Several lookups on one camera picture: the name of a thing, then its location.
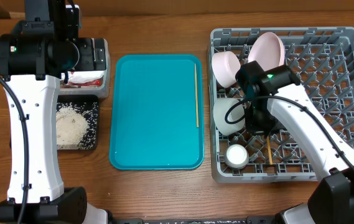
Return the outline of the grey bowl with rice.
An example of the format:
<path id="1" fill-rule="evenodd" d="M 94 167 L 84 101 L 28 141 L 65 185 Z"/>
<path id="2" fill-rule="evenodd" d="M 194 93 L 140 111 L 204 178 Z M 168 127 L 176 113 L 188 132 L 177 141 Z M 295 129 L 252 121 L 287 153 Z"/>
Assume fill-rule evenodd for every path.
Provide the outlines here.
<path id="1" fill-rule="evenodd" d="M 236 124 L 228 124 L 225 121 L 227 111 L 239 100 L 236 98 L 218 98 L 213 107 L 213 119 L 215 126 L 222 133 L 222 135 L 229 136 L 235 132 L 242 130 L 245 127 L 245 119 Z M 245 114 L 245 109 L 239 105 L 229 115 L 229 121 L 236 121 Z"/>

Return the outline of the pink shallow bowl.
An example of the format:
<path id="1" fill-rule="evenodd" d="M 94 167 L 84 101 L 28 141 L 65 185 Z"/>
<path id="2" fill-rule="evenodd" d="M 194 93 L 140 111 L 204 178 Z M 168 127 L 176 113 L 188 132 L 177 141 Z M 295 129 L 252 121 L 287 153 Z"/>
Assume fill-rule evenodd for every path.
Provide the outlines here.
<path id="1" fill-rule="evenodd" d="M 214 53 L 212 57 L 212 70 L 217 82 L 224 88 L 236 83 L 236 73 L 241 64 L 238 57 L 231 51 Z"/>

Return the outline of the small white cup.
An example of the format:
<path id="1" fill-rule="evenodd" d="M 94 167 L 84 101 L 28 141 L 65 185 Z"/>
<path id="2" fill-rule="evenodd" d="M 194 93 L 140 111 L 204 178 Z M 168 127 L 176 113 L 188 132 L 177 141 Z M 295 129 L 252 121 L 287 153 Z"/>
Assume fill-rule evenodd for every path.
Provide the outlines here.
<path id="1" fill-rule="evenodd" d="M 242 145 L 233 144 L 226 150 L 224 160 L 229 168 L 242 169 L 249 162 L 249 154 Z"/>

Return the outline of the red snack wrapper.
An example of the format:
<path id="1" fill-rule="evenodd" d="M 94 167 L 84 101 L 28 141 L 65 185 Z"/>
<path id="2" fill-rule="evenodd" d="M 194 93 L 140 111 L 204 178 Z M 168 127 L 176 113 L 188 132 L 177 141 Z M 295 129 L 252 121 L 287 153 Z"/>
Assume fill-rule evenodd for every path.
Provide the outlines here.
<path id="1" fill-rule="evenodd" d="M 92 80 L 86 83 L 73 83 L 73 82 L 68 82 L 65 84 L 66 86 L 75 86 L 77 88 L 80 88 L 81 86 L 93 86 L 93 87 L 98 87 L 102 85 L 102 79 L 96 79 Z"/>

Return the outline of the large white plate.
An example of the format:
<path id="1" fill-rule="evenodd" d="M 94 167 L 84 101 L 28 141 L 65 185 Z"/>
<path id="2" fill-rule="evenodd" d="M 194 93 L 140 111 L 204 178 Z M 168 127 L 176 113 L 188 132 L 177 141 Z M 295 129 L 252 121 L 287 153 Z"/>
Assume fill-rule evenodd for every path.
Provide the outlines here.
<path id="1" fill-rule="evenodd" d="M 248 55 L 248 63 L 256 61 L 264 71 L 284 65 L 285 48 L 282 40 L 272 32 L 257 38 Z"/>

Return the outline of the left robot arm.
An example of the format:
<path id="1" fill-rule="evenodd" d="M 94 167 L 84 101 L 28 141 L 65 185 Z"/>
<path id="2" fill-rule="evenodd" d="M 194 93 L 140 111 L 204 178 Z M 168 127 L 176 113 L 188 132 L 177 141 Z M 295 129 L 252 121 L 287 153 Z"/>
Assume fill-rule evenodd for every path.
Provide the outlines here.
<path id="1" fill-rule="evenodd" d="M 11 179 L 0 223 L 111 223 L 83 187 L 66 188 L 57 158 L 56 106 L 68 73 L 89 61 L 108 69 L 107 43 L 83 44 L 72 1 L 26 1 L 26 18 L 0 36 L 0 84 L 11 122 Z"/>

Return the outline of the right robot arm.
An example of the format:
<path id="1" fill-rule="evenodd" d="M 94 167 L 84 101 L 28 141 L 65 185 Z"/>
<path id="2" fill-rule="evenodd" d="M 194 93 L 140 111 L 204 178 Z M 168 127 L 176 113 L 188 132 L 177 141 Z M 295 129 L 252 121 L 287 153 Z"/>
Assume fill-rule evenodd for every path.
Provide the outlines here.
<path id="1" fill-rule="evenodd" d="M 258 62 L 241 66 L 236 81 L 266 128 L 270 116 L 303 150 L 319 181 L 307 203 L 276 215 L 276 223 L 354 223 L 354 148 L 309 99 L 286 65 L 264 71 Z"/>

